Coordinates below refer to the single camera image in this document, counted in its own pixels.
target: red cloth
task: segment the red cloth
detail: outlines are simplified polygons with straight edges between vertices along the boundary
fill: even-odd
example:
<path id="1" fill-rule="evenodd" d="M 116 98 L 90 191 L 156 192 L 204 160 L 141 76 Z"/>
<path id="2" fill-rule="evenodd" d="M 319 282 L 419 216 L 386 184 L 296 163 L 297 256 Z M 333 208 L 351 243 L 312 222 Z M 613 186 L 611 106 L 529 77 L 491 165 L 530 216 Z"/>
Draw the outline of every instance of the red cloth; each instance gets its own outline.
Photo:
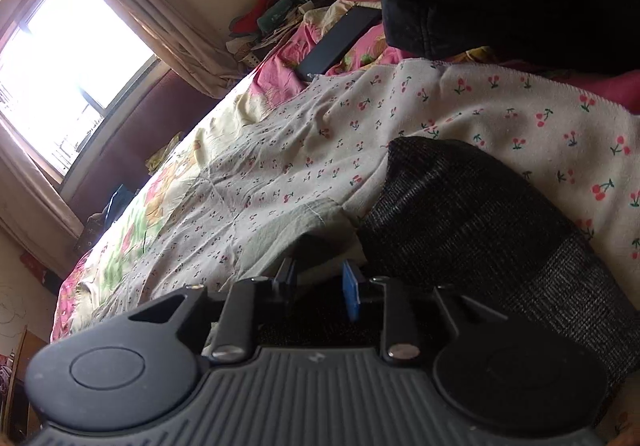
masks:
<path id="1" fill-rule="evenodd" d="M 24 266 L 33 273 L 38 282 L 44 283 L 44 275 L 47 272 L 47 268 L 43 266 L 29 251 L 25 251 L 20 255 L 20 261 Z"/>
<path id="2" fill-rule="evenodd" d="M 229 31 L 236 36 L 250 35 L 260 32 L 258 19 L 279 0 L 257 0 L 250 12 L 242 17 L 233 19 L 229 25 Z"/>

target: beige curtain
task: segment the beige curtain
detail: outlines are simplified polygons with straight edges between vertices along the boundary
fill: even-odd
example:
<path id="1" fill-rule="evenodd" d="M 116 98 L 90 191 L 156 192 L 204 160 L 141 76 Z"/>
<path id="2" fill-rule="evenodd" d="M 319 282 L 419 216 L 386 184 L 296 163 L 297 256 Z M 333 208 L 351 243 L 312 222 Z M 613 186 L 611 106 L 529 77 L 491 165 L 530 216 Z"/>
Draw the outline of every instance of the beige curtain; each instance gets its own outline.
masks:
<path id="1" fill-rule="evenodd" d="M 203 36 L 166 0 L 104 0 L 149 48 L 199 91 L 222 98 L 240 78 L 222 40 Z"/>
<path id="2" fill-rule="evenodd" d="M 0 117 L 0 226 L 24 249 L 66 279 L 82 223 L 22 150 Z"/>

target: cherry print sheet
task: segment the cherry print sheet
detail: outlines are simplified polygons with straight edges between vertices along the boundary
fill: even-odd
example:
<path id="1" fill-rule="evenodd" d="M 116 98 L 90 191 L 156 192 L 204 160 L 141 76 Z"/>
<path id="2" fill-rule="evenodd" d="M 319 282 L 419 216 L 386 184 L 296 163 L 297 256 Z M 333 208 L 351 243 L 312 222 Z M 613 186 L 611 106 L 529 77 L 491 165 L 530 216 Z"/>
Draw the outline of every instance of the cherry print sheet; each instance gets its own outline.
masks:
<path id="1" fill-rule="evenodd" d="M 331 198 L 357 221 L 379 195 L 388 142 L 410 135 L 466 141 L 520 173 L 575 221 L 640 307 L 638 121 L 600 97 L 495 66 L 405 60 L 320 76 L 239 127 L 225 149 L 197 130 L 181 147 L 196 155 L 188 187 L 92 306 L 94 321 L 185 284 L 227 289 L 252 235 L 301 204 Z"/>

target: bedsheet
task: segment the bedsheet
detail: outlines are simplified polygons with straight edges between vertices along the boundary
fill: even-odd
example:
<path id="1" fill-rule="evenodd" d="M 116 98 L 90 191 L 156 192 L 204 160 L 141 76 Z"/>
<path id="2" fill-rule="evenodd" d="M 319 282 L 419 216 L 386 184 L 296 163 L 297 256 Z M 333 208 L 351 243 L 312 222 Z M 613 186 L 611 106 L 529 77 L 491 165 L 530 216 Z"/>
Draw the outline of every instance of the bedsheet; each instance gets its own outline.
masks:
<path id="1" fill-rule="evenodd" d="M 380 6 L 380 3 L 363 5 L 372 7 Z M 295 66 L 353 6 L 354 3 L 350 1 L 335 1 L 328 8 L 311 10 L 305 14 L 303 22 L 292 38 L 276 48 L 276 51 L 265 59 L 254 72 L 245 77 L 220 103 L 216 114 L 208 118 L 210 125 L 208 127 L 209 144 L 212 145 L 212 151 L 225 148 L 244 124 L 255 122 L 273 106 L 290 100 L 304 90 L 306 83 L 300 81 L 295 75 Z M 328 74 L 341 74 L 350 70 L 367 68 L 377 62 L 397 63 L 404 57 L 405 54 L 402 51 L 389 48 L 386 45 L 382 24 L 379 24 L 362 36 L 354 48 L 345 55 L 341 62 L 330 69 Z M 180 155 L 184 155 L 184 150 L 179 152 Z M 195 153 L 188 159 L 193 161 Z M 191 184 L 190 181 L 193 178 L 188 174 L 182 176 L 186 171 L 185 167 L 189 164 L 189 162 L 185 162 L 178 166 L 178 163 L 175 163 L 175 166 L 159 171 L 159 175 L 157 174 L 157 177 L 151 179 L 147 184 L 149 188 L 147 196 L 156 196 L 152 203 L 164 203 L 165 198 L 167 199 L 165 205 L 159 207 L 159 212 L 170 213 L 173 209 L 171 199 L 179 197 L 182 188 Z M 132 204 L 137 207 L 133 209 L 134 213 L 139 215 L 140 200 L 134 200 Z M 145 212 L 147 209 L 153 210 L 154 207 L 145 208 Z M 97 266 L 98 269 L 104 271 L 95 278 L 92 278 L 89 273 L 92 268 L 95 269 L 94 262 L 97 260 L 95 254 L 92 253 L 93 250 L 76 264 L 60 289 L 58 306 L 54 314 L 52 339 L 65 336 L 70 331 L 72 316 L 75 316 L 76 321 L 91 319 L 87 308 L 97 306 L 104 301 L 123 274 L 126 274 L 130 265 L 144 251 L 145 245 L 155 238 L 159 225 L 164 220 L 165 217 L 153 217 L 146 221 L 138 218 L 135 230 L 122 236 L 120 248 L 110 249 L 110 263 Z M 142 246 L 129 248 L 130 241 L 140 235 L 144 237 Z M 92 259 L 85 268 L 90 255 Z M 78 287 L 81 279 L 84 285 L 82 289 Z M 89 302 L 76 303 L 80 300 L 89 300 Z"/>
<path id="2" fill-rule="evenodd" d="M 357 221 L 382 187 L 388 142 L 408 135 L 467 141 L 522 174 L 640 307 L 640 121 L 618 105 L 496 66 L 404 60 L 318 77 L 271 111 L 219 107 L 89 253 L 54 338 L 185 284 L 228 289 L 252 233 L 299 203 L 328 197 Z"/>

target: gray fabric cushion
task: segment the gray fabric cushion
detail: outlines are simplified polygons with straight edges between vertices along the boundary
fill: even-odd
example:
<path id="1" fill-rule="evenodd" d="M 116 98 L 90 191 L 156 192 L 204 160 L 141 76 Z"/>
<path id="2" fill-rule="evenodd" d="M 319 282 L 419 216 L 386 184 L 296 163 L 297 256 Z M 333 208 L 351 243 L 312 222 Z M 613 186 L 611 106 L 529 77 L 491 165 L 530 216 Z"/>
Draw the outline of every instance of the gray fabric cushion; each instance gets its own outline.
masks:
<path id="1" fill-rule="evenodd" d="M 607 400 L 640 366 L 640 313 L 578 228 L 517 173 L 461 141 L 398 138 L 358 231 L 368 274 L 457 290 L 593 350 Z"/>

